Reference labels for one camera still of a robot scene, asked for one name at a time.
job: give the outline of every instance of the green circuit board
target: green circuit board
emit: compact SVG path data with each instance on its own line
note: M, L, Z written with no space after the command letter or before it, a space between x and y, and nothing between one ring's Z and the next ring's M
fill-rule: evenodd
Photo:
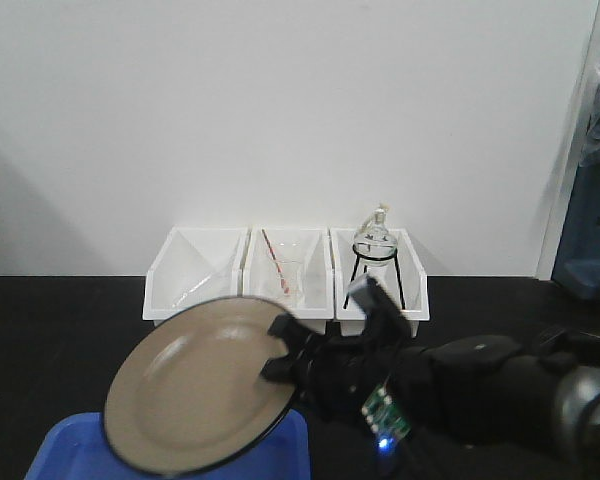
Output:
M398 442L411 431L411 425L384 385L371 392L360 411L377 437L391 437Z

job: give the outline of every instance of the blue led light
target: blue led light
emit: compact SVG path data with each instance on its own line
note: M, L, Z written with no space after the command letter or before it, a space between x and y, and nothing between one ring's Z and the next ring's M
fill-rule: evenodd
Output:
M393 438L381 437L378 439L378 451L380 453L389 453L393 450Z

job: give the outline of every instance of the white backdrop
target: white backdrop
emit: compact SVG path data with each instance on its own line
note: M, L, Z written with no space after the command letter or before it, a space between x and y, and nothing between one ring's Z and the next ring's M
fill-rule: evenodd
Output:
M383 201L429 274L534 275L596 6L0 0L0 274Z

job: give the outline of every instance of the plate rim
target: plate rim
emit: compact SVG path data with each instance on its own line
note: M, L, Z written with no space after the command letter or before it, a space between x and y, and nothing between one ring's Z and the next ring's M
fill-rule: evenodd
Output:
M289 314L292 315L291 312L289 312L289 310L284 306L281 305L278 302L275 302L273 300L270 300L268 298L263 298L263 297L259 297L257 295L240 295L240 296L236 296L236 295L223 295L221 297L216 297L216 298L212 298L209 300L205 300L203 302L197 303L195 305L192 305L188 308L185 308L184 310L181 310L177 313L175 313L174 315L170 316L168 319L166 319L164 322L161 322L158 326L156 326L147 336L145 336L142 340L140 340L134 347L133 349L129 352L129 354L127 354L127 356L125 357L125 359L123 360L122 364L118 367L118 369L116 370L115 375L113 376L113 380L111 381L111 384L109 385L109 390L107 391L107 395L104 401L104 408L102 409L102 415L100 416L100 427L102 428L102 432L104 433L104 438L105 441L107 443L107 445L109 446L109 448L111 449L111 451L115 454L115 456L117 458L119 458L122 462L124 462L125 465L127 465L128 467L132 468L133 470L139 472L139 473L144 473L144 474L149 474L149 475L173 475L175 477L181 477L183 475L193 475L193 474L199 474L199 473L206 473L209 472L211 470L215 470L216 468L219 468L223 465L226 465L230 462L232 462L233 460L235 460L236 458L242 456L243 454L245 454L246 452L248 452L249 450L251 450L252 448L254 448L256 445L258 445L267 435L269 435L271 433L272 430L274 430L278 424L282 421L282 419L287 415L287 413L289 412L289 410L291 410L291 406L292 404L296 401L297 397L298 397L298 386L297 385L293 385L293 391L291 392L291 395L289 395L289 400L287 401L287 403L284 405L284 407L280 410L280 412L278 413L278 415L271 421L271 423L265 427L265 429L258 435L256 436L253 440L251 440L250 442L248 442L245 446L243 446L242 448L240 448L239 450L233 452L232 454L229 454L228 456L215 461L213 463L210 463L208 465L205 465L204 467L200 467L200 468L192 468L192 469L187 469L187 470L178 470L176 472L162 472L162 471L157 471L157 470L149 470L146 468L142 468L138 465L135 465L131 462L129 462L128 460L126 460L122 455L120 455L120 453L118 452L118 450L116 449L116 447L113 445L113 442L111 441L111 439L109 438L109 432L106 429L106 406L107 406L107 401L109 400L109 393L111 392L111 386L113 385L113 381L115 381L116 377L118 376L118 373L120 372L120 370L122 369L122 367L124 366L125 362L127 361L127 359L133 354L133 352L136 350L136 348L142 343L144 342L145 339L147 339L150 335L152 335L155 331L157 331L160 327L162 327L163 325L166 325L170 320L176 318L177 316L192 310L194 308L197 308L199 306L202 305L206 305L208 303L215 303L221 300L235 300L235 299L249 299L249 300L259 300L259 301L263 301L265 303L269 303L273 306L276 306L278 308L280 308L282 310L281 314Z

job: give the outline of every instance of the black metal stand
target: black metal stand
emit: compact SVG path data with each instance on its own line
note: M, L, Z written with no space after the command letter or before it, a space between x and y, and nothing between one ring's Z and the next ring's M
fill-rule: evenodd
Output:
M396 279L398 280L398 290L400 291L400 306L401 306L402 310L406 310L407 307L405 306L405 303L404 303L404 292L402 290L402 277L400 276L400 264L398 263L398 249L396 248L396 250L393 252L393 255L389 255L388 257L382 257L382 258L368 257L366 255L358 253L355 246L353 246L352 249L353 249L353 253L356 254L356 263L353 265L353 273L351 274L351 280L349 281L349 283L353 282L356 278L356 273L358 271L358 266L360 265L361 258L364 260L371 260L372 262L384 262L384 261L393 259L393 263L396 267ZM368 267L368 265L365 264L363 273L367 273L367 267ZM347 296L344 299L344 306L342 308L347 308L347 305L349 305L349 293L348 292L347 292Z

